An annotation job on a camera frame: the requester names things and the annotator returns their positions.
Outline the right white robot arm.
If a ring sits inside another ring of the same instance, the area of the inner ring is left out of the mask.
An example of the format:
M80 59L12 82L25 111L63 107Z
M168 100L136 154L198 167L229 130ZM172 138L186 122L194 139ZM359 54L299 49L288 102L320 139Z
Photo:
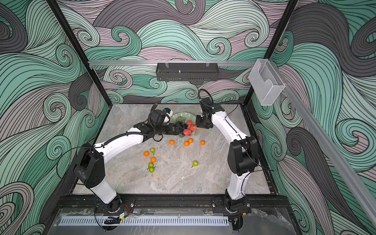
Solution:
M247 136L229 118L221 106L201 105L196 116L196 126L210 129L217 127L229 145L228 166L232 172L227 197L235 202L245 197L245 185L258 165L258 144L255 137Z

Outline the light green wavy fruit bowl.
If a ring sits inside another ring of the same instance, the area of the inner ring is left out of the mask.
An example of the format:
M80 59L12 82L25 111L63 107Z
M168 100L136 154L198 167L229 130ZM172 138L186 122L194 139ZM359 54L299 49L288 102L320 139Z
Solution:
M181 124L184 127L185 125L187 125L187 121L189 121L189 120L192 120L193 125L195 125L196 116L194 114L191 114L191 113L188 113L188 112L180 112L180 113L176 113L176 114L171 116L170 123ZM190 137L194 136L196 130L192 131L192 133L189 136ZM179 138L183 138L185 136L186 135L184 135L184 134L178 135Z

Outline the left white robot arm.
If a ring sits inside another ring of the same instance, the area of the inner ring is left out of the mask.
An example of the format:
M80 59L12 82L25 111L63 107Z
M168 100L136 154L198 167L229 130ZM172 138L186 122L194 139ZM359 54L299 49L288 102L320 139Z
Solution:
M181 124L138 123L127 132L95 145L85 144L74 161L73 172L84 186L93 192L110 212L121 207L121 198L106 178L106 165L125 150L146 142L156 135L183 134L185 127Z

